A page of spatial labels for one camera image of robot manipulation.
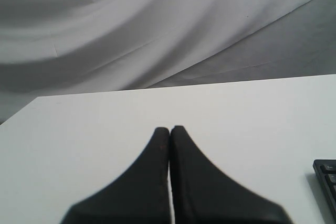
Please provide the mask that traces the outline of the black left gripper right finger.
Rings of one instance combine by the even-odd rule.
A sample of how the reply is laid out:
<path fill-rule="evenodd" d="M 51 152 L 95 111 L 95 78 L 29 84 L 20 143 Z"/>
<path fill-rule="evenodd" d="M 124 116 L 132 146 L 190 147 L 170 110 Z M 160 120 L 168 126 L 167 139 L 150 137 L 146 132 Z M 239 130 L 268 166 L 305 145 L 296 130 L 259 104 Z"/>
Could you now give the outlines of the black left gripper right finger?
<path fill-rule="evenodd" d="M 280 205 L 218 169 L 183 126 L 170 134 L 170 177 L 176 223 L 292 223 Z"/>

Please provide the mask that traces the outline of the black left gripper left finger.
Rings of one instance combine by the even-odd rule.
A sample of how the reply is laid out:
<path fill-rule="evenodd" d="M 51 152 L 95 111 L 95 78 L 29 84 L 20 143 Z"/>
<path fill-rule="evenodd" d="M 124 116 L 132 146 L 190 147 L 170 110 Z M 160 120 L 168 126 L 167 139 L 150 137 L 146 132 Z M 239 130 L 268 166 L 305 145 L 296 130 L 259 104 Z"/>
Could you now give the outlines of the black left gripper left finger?
<path fill-rule="evenodd" d="M 133 164 L 115 181 L 74 204 L 62 223 L 170 223 L 170 132 L 155 129 Z"/>

